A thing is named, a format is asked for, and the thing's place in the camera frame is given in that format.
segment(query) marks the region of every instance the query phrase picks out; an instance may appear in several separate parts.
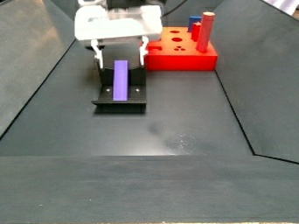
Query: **red block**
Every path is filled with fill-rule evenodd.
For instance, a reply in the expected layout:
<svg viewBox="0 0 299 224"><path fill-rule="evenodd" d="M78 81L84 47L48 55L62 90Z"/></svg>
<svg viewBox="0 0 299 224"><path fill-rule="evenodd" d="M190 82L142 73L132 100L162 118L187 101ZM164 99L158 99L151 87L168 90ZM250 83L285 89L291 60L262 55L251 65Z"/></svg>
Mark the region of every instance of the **red block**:
<svg viewBox="0 0 299 224"><path fill-rule="evenodd" d="M160 41L151 41L144 58L148 70L214 71L218 53L212 44L207 52L196 51L187 27L164 27Z"/></svg>

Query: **purple bar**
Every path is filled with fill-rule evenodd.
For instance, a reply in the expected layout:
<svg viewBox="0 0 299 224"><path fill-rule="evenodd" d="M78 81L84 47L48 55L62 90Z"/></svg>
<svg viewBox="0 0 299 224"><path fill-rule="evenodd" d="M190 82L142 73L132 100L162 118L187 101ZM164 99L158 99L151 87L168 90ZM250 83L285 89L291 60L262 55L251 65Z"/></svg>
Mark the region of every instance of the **purple bar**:
<svg viewBox="0 0 299 224"><path fill-rule="evenodd" d="M115 61L114 101L127 101L127 60Z"/></svg>

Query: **black block holder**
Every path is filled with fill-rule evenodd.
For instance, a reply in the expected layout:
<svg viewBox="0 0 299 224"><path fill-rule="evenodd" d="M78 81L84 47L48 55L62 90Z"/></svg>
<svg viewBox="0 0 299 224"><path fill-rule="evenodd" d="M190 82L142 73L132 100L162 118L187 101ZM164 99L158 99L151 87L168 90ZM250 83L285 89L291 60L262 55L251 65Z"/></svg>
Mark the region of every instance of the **black block holder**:
<svg viewBox="0 0 299 224"><path fill-rule="evenodd" d="M144 113L146 112L146 68L128 70L128 97L127 101L114 101L114 69L100 69L100 92L96 101L98 112L103 113Z"/></svg>

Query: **red peg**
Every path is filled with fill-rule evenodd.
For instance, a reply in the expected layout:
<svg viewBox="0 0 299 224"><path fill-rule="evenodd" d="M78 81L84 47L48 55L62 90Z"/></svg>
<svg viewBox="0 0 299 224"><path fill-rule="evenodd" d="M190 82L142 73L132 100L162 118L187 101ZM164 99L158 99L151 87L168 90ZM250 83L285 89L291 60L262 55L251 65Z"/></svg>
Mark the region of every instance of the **red peg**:
<svg viewBox="0 0 299 224"><path fill-rule="evenodd" d="M215 20L215 13L214 12L203 12L202 21L200 21L200 35L199 41L196 45L196 50L202 53L207 52L208 43L211 40L211 29Z"/></svg>
<svg viewBox="0 0 299 224"><path fill-rule="evenodd" d="M200 29L202 29L202 23L194 23L191 28L191 39L194 41L198 41L199 35L200 35Z"/></svg>

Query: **gray surface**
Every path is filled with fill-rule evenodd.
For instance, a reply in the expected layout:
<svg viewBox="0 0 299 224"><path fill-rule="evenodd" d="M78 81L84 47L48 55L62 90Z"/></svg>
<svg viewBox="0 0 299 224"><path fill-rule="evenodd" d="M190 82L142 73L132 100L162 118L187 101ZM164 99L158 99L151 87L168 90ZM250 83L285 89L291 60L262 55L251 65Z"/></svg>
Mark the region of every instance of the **gray surface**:
<svg viewBox="0 0 299 224"><path fill-rule="evenodd" d="M79 0L51 0L74 20L79 9Z"/></svg>
<svg viewBox="0 0 299 224"><path fill-rule="evenodd" d="M204 11L214 11L223 0L188 0L182 7L163 18L163 26L188 26L190 16L200 16ZM168 0L164 12L171 11L182 0Z"/></svg>
<svg viewBox="0 0 299 224"><path fill-rule="evenodd" d="M94 52L76 43L0 142L0 156L250 154L214 72L147 74L144 115L100 115Z"/></svg>
<svg viewBox="0 0 299 224"><path fill-rule="evenodd" d="M74 24L50 1L0 7L0 136L74 41Z"/></svg>
<svg viewBox="0 0 299 224"><path fill-rule="evenodd" d="M0 157L0 220L298 222L298 173L251 156Z"/></svg>
<svg viewBox="0 0 299 224"><path fill-rule="evenodd" d="M216 14L216 70L255 153L299 162L299 21L259 0Z"/></svg>

